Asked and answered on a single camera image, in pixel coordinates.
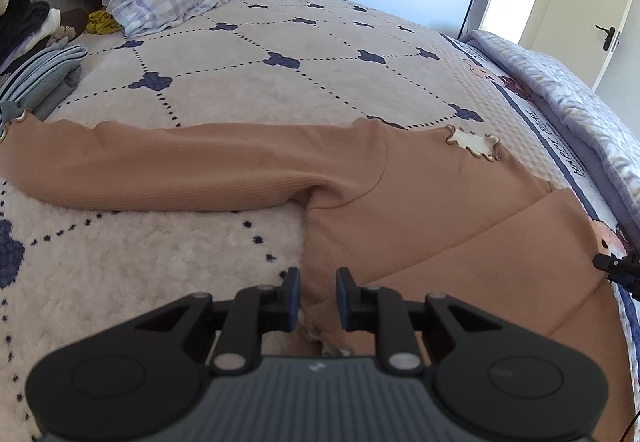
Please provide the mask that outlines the brown ribbed long-sleeve top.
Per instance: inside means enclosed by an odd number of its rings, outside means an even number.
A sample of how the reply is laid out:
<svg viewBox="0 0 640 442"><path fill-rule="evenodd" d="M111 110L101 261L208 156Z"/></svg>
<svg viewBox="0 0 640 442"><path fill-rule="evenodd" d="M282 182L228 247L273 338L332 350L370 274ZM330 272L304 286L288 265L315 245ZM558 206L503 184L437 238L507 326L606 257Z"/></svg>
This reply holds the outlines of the brown ribbed long-sleeve top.
<svg viewBox="0 0 640 442"><path fill-rule="evenodd" d="M305 211L305 335L368 354L368 334L340 327L335 273L470 303L584 352L608 379L600 441L634 408L614 291L593 257L614 240L573 191L530 173L499 141L476 153L454 127L406 131L209 123L139 129L117 122L14 122L1 174L55 206L113 211L247 211L295 201Z"/></svg>

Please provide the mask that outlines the pile of dark clothes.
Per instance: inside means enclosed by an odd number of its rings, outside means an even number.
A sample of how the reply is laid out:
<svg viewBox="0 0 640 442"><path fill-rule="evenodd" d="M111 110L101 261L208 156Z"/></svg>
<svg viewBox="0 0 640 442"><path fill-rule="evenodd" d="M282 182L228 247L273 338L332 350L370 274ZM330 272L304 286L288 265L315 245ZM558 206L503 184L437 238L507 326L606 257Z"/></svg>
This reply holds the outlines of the pile of dark clothes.
<svg viewBox="0 0 640 442"><path fill-rule="evenodd" d="M1 0L1 73L64 38L72 42L85 32L88 19L83 8L61 12L45 1Z"/></svg>

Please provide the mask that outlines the folded grey garment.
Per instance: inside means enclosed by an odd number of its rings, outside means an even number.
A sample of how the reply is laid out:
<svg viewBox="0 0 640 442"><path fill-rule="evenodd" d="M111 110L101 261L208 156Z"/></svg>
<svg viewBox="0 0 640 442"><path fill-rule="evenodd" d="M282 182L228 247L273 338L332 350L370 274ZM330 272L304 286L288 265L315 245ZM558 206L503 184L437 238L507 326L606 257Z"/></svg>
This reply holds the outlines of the folded grey garment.
<svg viewBox="0 0 640 442"><path fill-rule="evenodd" d="M44 121L78 87L88 48L54 44L32 56L1 82L1 123L30 111Z"/></svg>

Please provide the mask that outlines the yellow knitted item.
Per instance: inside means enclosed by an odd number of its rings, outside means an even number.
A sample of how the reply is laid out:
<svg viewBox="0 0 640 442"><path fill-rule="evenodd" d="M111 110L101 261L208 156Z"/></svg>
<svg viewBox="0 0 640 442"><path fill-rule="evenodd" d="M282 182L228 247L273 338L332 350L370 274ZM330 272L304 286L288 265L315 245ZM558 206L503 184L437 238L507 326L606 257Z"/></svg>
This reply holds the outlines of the yellow knitted item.
<svg viewBox="0 0 640 442"><path fill-rule="evenodd" d="M108 35L122 32L122 25L105 9L90 12L86 31L90 34Z"/></svg>

